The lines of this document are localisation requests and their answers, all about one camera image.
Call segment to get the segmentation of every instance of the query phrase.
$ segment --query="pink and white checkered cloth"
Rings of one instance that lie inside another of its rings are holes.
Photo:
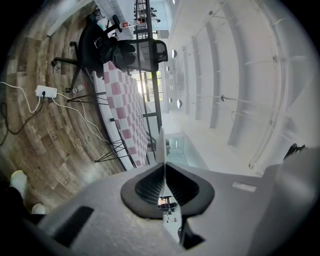
[[[111,61],[103,64],[103,71],[106,99],[115,125],[136,167],[144,166],[148,140],[137,81],[117,69]]]

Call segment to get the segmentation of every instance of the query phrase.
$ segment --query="wooden floor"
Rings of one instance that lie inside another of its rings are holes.
[[[59,93],[64,93],[71,83],[75,66],[59,63],[52,68],[51,60],[54,57],[76,59],[74,47],[69,43],[79,41],[86,26],[86,16],[94,11],[96,5],[90,3],[83,7],[48,37],[48,29],[68,2],[76,1],[61,0],[45,5],[26,24],[9,52],[6,82],[24,88],[31,109],[38,103],[34,93],[37,85],[54,87]],[[84,75],[80,73],[76,85],[83,83]],[[9,126],[16,131],[31,114],[20,90],[6,87],[1,91],[5,92],[1,98],[7,103]],[[67,103],[62,96],[58,96],[56,101],[83,113],[80,103]],[[91,104],[84,105],[87,118],[106,137],[97,108]],[[0,125],[1,141],[6,131],[2,117]],[[49,212],[86,185],[123,172],[117,160],[95,163],[110,150],[105,141],[89,131],[76,111],[61,108],[46,99],[42,111],[28,122],[21,133],[9,134],[5,144],[0,146],[0,169],[8,178],[14,171],[23,170],[28,176],[26,206],[30,208],[41,202]]]

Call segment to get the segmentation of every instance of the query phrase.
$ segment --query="white ceiling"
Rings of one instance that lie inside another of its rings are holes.
[[[185,132],[211,170],[261,175],[293,143],[320,145],[319,59],[283,6],[180,0],[169,56],[172,49],[178,55],[169,57],[165,86],[173,103],[162,122]]]

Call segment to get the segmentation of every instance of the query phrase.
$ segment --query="ceiling light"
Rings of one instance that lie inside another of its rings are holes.
[[[172,56],[172,59],[177,57],[178,53],[175,49],[172,49],[172,53],[171,53],[171,56]]]
[[[180,99],[176,101],[176,106],[178,107],[178,109],[182,107],[182,101]]]

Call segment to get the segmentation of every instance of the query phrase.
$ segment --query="small label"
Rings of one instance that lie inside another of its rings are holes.
[[[248,191],[248,192],[251,192],[251,193],[254,193],[256,191],[256,189],[257,189],[256,186],[251,186],[251,185],[243,184],[243,183],[240,183],[240,182],[234,182],[232,184],[232,187],[234,187],[236,189],[239,189],[239,190]]]

